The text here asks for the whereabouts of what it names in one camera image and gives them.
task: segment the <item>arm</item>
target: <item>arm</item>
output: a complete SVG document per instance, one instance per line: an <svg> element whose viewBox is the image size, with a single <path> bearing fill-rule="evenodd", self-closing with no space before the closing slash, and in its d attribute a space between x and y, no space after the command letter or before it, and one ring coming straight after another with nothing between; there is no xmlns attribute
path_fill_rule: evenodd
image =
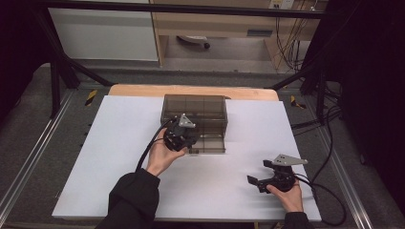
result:
<svg viewBox="0 0 405 229"><path fill-rule="evenodd" d="M149 153L146 170L123 176L110 193L108 215L100 228L150 228L159 204L160 175L178 157L185 154L167 149L162 140L165 129L158 134Z"/></svg>
<svg viewBox="0 0 405 229"><path fill-rule="evenodd" d="M295 180L295 183L291 190L288 192L282 192L272 185L268 185L267 189L274 196L276 196L283 204L283 207L286 209L285 229L311 229L314 228L310 224L307 214L304 213L304 206L302 200L302 191L298 180Z"/></svg>

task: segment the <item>black sleeve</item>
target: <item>black sleeve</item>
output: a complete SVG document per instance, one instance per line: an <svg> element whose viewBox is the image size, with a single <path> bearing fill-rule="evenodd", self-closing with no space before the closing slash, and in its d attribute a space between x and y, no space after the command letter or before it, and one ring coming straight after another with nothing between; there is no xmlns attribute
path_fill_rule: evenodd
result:
<svg viewBox="0 0 405 229"><path fill-rule="evenodd" d="M312 229L307 214L303 212L286 213L283 229Z"/></svg>
<svg viewBox="0 0 405 229"><path fill-rule="evenodd" d="M110 193L108 215L96 228L150 228L159 204L159 183L143 169L121 177Z"/></svg>

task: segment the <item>white table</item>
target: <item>white table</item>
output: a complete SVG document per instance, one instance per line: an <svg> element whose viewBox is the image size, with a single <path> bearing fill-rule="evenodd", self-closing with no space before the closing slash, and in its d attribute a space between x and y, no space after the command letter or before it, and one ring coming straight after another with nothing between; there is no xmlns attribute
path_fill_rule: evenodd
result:
<svg viewBox="0 0 405 229"><path fill-rule="evenodd" d="M160 126L162 97L105 96L53 216L101 219L117 180L135 170L139 157ZM223 155L186 155L160 175L156 219L268 221L285 211L273 195L259 193L246 175L273 176L263 166L279 154L300 157L282 102L226 100L228 126ZM293 166L305 175L302 165ZM305 184L309 220L319 210Z"/></svg>

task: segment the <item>brown translucent box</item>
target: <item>brown translucent box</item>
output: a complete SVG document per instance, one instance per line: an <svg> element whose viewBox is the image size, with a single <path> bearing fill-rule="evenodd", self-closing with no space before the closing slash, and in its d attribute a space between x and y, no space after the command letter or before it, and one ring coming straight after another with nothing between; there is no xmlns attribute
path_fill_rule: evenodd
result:
<svg viewBox="0 0 405 229"><path fill-rule="evenodd" d="M200 135L190 153L224 153L227 126L225 98L222 95L166 94L160 122L185 114L196 124Z"/></svg>

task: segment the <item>yellow and black tape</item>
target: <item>yellow and black tape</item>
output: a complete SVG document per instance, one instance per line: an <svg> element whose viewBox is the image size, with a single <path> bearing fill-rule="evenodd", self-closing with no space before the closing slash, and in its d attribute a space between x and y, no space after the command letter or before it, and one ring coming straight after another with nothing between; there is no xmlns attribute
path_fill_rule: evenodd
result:
<svg viewBox="0 0 405 229"><path fill-rule="evenodd" d="M92 105L93 99L95 98L96 94L97 94L97 90L92 90L89 93L89 96L87 97L86 103L84 104L84 106L89 107L90 105Z"/></svg>
<svg viewBox="0 0 405 229"><path fill-rule="evenodd" d="M297 101L295 101L295 96L294 95L291 96L291 106L292 107L299 107L301 109L306 109L307 108L307 106L305 104L297 103Z"/></svg>

